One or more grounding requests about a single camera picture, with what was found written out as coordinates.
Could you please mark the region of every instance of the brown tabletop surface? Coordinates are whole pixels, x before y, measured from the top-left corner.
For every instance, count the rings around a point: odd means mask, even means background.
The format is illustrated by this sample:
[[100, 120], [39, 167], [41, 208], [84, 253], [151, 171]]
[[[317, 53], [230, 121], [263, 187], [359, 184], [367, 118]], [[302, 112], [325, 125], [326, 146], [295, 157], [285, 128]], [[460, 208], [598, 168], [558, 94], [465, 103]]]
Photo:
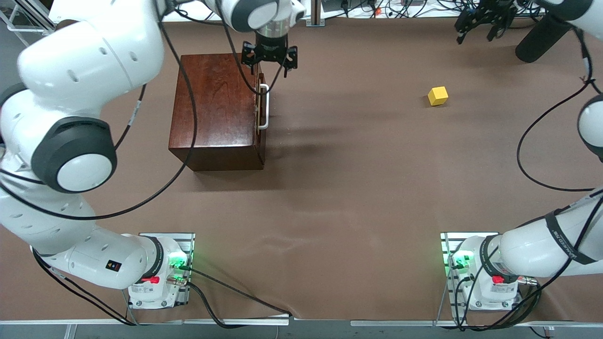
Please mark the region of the brown tabletop surface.
[[[98, 224], [119, 233], [195, 232], [194, 267], [297, 318], [435, 319], [445, 280], [440, 232], [504, 232], [581, 196], [539, 187], [515, 163], [527, 126], [582, 85], [575, 36], [527, 65], [514, 55], [527, 30], [488, 43], [489, 27], [482, 27], [458, 46], [453, 24], [300, 23], [289, 35], [299, 47], [299, 69], [271, 93], [263, 171], [187, 169], [148, 205]], [[167, 27], [180, 54], [229, 52], [221, 27]], [[233, 36], [237, 49], [253, 40]], [[603, 45], [587, 41], [595, 67], [603, 68]], [[277, 65], [262, 68], [270, 82]], [[98, 214], [142, 201], [181, 165], [168, 151], [177, 74], [166, 54], [118, 151], [116, 174], [85, 194]], [[429, 107], [427, 93], [437, 86], [446, 86], [450, 98]], [[137, 96], [136, 90], [104, 108], [115, 138]], [[552, 185], [600, 185], [602, 165], [576, 131], [577, 114], [593, 96], [585, 91], [528, 136], [523, 160], [531, 174]], [[106, 318], [43, 274], [28, 246], [1, 227], [0, 258], [1, 320]], [[194, 281], [219, 317], [275, 314]], [[83, 286], [125, 311], [119, 291]], [[601, 287], [600, 276], [562, 277], [530, 319], [603, 322]], [[452, 319], [449, 310], [445, 305], [443, 319]], [[187, 306], [137, 315], [142, 322], [208, 318], [196, 294]]]

